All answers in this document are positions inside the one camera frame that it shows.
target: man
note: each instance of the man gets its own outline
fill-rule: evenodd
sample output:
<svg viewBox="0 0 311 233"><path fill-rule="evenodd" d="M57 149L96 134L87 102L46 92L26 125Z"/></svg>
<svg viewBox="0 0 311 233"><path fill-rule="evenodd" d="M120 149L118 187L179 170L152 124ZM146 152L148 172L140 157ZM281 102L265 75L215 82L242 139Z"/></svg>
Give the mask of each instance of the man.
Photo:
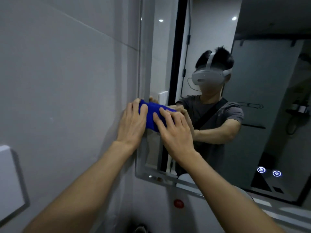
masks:
<svg viewBox="0 0 311 233"><path fill-rule="evenodd" d="M221 74L209 76L205 73L211 55L213 58L209 62L209 70L221 72ZM224 84L231 78L233 64L234 60L231 54L224 47L218 47L215 53L210 50L204 52L196 63L196 71L192 74L192 81L195 83L194 77L203 71L201 78L195 78L197 81L200 79L204 81L199 84L202 94L181 98L175 106L171 106L184 114L192 131L195 150L217 172L220 172L225 144L232 141L238 134L244 117L239 104L227 102L220 96ZM215 114L209 119L201 123L199 128L195 129L193 125L218 102L222 102L224 105L215 111ZM186 173L179 164L176 164L175 170L178 176Z"/></svg>
<svg viewBox="0 0 311 233"><path fill-rule="evenodd" d="M103 156L52 201L24 233L89 232L123 164L139 146L146 127L147 105L129 103L118 136ZM193 178L226 232L285 233L256 204L219 176L194 150L192 134L179 112L160 109L167 128L153 114L166 149Z"/></svg>

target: white switch plate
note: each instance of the white switch plate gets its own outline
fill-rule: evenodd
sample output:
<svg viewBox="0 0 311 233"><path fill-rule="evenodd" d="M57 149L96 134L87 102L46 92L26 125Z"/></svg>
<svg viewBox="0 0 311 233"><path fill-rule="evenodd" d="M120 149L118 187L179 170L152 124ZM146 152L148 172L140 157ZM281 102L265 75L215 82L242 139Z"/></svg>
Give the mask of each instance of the white switch plate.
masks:
<svg viewBox="0 0 311 233"><path fill-rule="evenodd" d="M168 94L168 91L163 91L158 94L158 102L160 105L166 105Z"/></svg>
<svg viewBox="0 0 311 233"><path fill-rule="evenodd" d="M24 204L11 149L0 146L0 221Z"/></svg>

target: door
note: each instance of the door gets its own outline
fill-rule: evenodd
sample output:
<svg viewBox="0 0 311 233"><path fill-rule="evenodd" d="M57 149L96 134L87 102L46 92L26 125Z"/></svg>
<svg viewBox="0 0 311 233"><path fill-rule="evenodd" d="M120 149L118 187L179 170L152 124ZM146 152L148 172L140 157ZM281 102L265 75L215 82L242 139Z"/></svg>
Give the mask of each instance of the door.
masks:
<svg viewBox="0 0 311 233"><path fill-rule="evenodd" d="M223 97L238 102L244 112L243 126L225 147L222 174L231 184L247 188L276 119L303 40L235 41L231 80Z"/></svg>

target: blue cloth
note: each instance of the blue cloth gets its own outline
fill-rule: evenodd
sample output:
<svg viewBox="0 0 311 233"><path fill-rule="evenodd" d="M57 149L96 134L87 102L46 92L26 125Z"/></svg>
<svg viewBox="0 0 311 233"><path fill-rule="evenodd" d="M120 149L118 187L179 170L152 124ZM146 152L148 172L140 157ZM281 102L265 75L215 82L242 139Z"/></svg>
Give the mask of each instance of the blue cloth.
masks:
<svg viewBox="0 0 311 233"><path fill-rule="evenodd" d="M159 129L158 129L158 126L156 125L156 123L153 121L153 113L154 112L156 112L158 114L159 118L162 120L165 127L166 127L166 121L165 121L165 118L160 114L160 108L162 107L165 110L176 112L176 110L170 109L169 107L166 107L164 105L159 105L159 104L156 104L153 102L146 103L144 100L141 100L139 103L138 113L140 113L140 107L143 104L146 104L148 106L146 128L154 130L155 132L159 132Z"/></svg>

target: black hair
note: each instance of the black hair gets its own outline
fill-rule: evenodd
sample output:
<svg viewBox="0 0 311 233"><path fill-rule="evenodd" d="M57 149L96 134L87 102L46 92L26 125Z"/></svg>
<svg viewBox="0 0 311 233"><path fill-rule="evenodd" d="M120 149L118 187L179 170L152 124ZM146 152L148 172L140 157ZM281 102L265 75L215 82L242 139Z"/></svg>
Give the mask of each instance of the black hair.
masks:
<svg viewBox="0 0 311 233"><path fill-rule="evenodd" d="M211 67L221 70L228 70L233 67L234 64L233 57L231 56L230 52L224 48L224 46L217 47L215 49L215 52L216 53L214 55ZM198 69L205 67L211 53L212 53L211 50L205 51L197 60L195 68Z"/></svg>

